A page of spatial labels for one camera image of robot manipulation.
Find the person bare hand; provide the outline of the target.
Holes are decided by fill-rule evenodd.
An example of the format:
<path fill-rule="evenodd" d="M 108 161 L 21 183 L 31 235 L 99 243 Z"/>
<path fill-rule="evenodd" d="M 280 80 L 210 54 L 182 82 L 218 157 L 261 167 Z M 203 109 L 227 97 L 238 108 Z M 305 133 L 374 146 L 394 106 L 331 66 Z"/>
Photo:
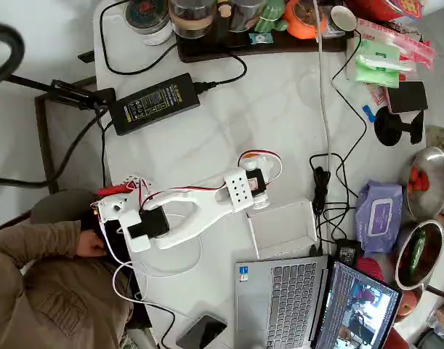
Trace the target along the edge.
<path fill-rule="evenodd" d="M 103 257 L 107 254 L 104 244 L 93 230 L 83 230 L 80 233 L 76 255 L 79 257 Z"/>

